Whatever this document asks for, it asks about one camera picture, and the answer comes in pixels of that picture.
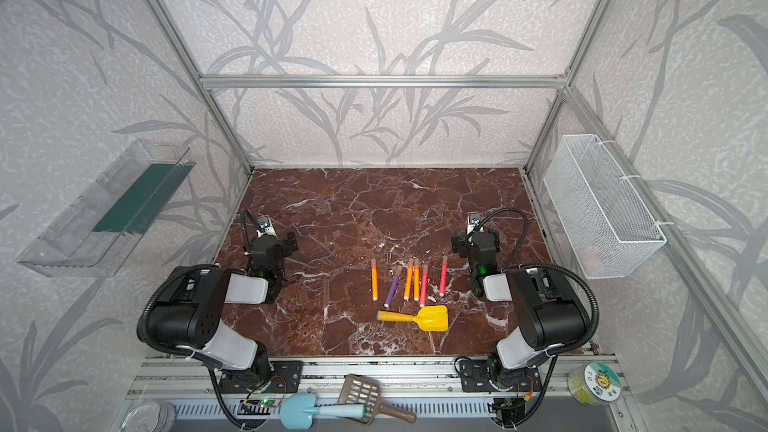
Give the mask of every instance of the brown scoop handle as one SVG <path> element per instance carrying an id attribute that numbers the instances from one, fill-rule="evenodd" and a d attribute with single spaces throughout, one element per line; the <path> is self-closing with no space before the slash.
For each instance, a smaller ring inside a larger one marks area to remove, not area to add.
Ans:
<path id="1" fill-rule="evenodd" d="M 416 414 L 413 412 L 408 412 L 408 410 L 395 407 L 394 405 L 389 405 L 385 402 L 379 402 L 379 404 L 376 406 L 376 411 L 384 415 L 392 416 L 394 418 L 403 419 L 406 422 L 410 422 L 411 424 L 416 422 Z"/>

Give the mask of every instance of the leaf pattern wallpaper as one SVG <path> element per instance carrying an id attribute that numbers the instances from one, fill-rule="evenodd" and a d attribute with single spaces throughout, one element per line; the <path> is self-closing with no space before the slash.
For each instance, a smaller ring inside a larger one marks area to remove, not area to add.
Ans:
<path id="1" fill-rule="evenodd" d="M 141 0 L 0 0 L 0 429 L 106 430 L 146 297 L 205 261 L 247 177 Z M 135 139 L 197 165 L 112 278 L 15 259 Z"/>
<path id="2" fill-rule="evenodd" d="M 202 73 L 331 75 L 561 74 L 595 1 L 164 0 Z M 521 165 L 553 97 L 216 91 L 261 166 Z"/>
<path id="3" fill-rule="evenodd" d="M 766 0 L 618 0 L 576 78 L 764 344 L 766 24 Z M 566 108 L 533 169 L 537 190 L 558 138 L 582 132 Z M 576 266 L 543 197 L 558 248 Z M 768 430 L 768 411 L 665 254 L 592 284 L 611 310 L 600 346 L 621 357 L 651 430 Z"/>

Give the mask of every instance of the yellow shovel blade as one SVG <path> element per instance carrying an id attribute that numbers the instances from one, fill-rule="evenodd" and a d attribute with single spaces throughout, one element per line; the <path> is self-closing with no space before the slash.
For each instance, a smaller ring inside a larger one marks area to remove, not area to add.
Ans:
<path id="1" fill-rule="evenodd" d="M 448 330 L 448 308 L 445 305 L 429 305 L 418 311 L 413 321 L 423 331 L 445 332 Z"/>

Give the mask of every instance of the marker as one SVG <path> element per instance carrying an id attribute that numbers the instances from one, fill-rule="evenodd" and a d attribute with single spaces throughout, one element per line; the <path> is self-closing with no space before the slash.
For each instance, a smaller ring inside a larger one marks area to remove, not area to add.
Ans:
<path id="1" fill-rule="evenodd" d="M 448 273 L 448 256 L 442 256 L 442 272 L 440 273 L 440 297 L 446 294 L 446 274 Z"/>
<path id="2" fill-rule="evenodd" d="M 371 259 L 371 292 L 373 300 L 379 300 L 379 277 L 376 275 L 376 259 Z"/>
<path id="3" fill-rule="evenodd" d="M 402 272 L 402 265 L 397 266 L 395 277 L 392 278 L 392 286 L 389 287 L 389 293 L 386 296 L 386 300 L 384 301 L 384 308 L 389 308 L 389 305 L 392 303 L 392 299 L 395 297 L 395 292 L 397 291 L 397 283 L 400 282 L 400 272 Z"/>
<path id="4" fill-rule="evenodd" d="M 418 302 L 418 259 L 413 264 L 413 300 Z"/>
<path id="5" fill-rule="evenodd" d="M 427 271 L 429 264 L 424 265 L 424 275 L 422 276 L 422 300 L 418 303 L 419 307 L 427 305 Z"/>
<path id="6" fill-rule="evenodd" d="M 413 259 L 408 261 L 408 274 L 406 275 L 406 292 L 402 295 L 402 298 L 409 301 L 411 300 L 411 280 L 413 279 Z"/>

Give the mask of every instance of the black mounting plate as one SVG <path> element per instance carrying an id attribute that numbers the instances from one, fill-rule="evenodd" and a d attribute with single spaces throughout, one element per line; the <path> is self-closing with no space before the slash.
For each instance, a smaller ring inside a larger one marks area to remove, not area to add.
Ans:
<path id="1" fill-rule="evenodd" d="M 499 392 L 488 377 L 488 363 L 485 359 L 462 359 L 458 361 L 457 366 L 463 392 Z M 527 393 L 531 389 L 531 379 L 533 392 L 542 390 L 538 367 L 506 370 L 504 375 L 508 379 L 506 388 L 512 386 L 510 392 L 517 392 L 517 386 L 521 393 Z"/>
<path id="2" fill-rule="evenodd" d="M 301 360 L 270 360 L 274 372 L 272 375 L 282 377 L 286 380 L 283 381 L 278 378 L 274 378 L 264 390 L 260 391 L 260 394 L 295 394 L 299 391 L 299 382 L 301 381 Z M 233 379 L 228 374 L 219 381 L 219 389 L 222 394 L 247 394 L 248 390 L 245 388 L 251 386 L 252 383 L 240 383 L 237 379 Z"/>

